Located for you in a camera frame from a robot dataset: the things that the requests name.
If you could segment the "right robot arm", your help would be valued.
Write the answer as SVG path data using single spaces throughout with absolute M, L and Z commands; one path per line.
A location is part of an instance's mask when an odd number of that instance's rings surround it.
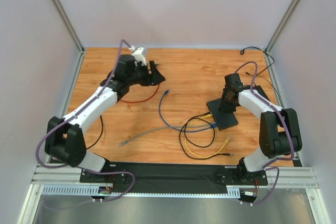
M 240 177 L 256 173 L 287 155 L 301 150 L 302 141 L 298 117 L 294 109 L 284 109 L 266 97 L 261 86 L 244 85 L 238 73 L 226 75 L 225 86 L 218 105 L 219 130 L 236 126 L 234 113 L 237 107 L 248 109 L 260 120 L 259 147 L 239 160 L 237 173 Z

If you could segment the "black network switch box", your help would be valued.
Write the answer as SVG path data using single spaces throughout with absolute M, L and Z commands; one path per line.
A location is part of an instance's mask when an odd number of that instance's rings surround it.
M 238 125 L 238 120 L 234 113 L 226 113 L 219 109 L 221 98 L 208 101 L 206 103 L 219 131 Z

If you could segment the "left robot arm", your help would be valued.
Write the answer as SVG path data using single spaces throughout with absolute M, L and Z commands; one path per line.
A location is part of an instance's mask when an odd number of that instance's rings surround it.
M 107 172 L 109 161 L 88 150 L 84 134 L 102 113 L 129 92 L 131 86 L 157 86 L 164 81 L 154 61 L 147 62 L 144 57 L 135 55 L 119 56 L 114 69 L 88 100 L 63 118 L 54 116 L 49 120 L 43 140 L 45 153 L 64 165 L 96 174 Z

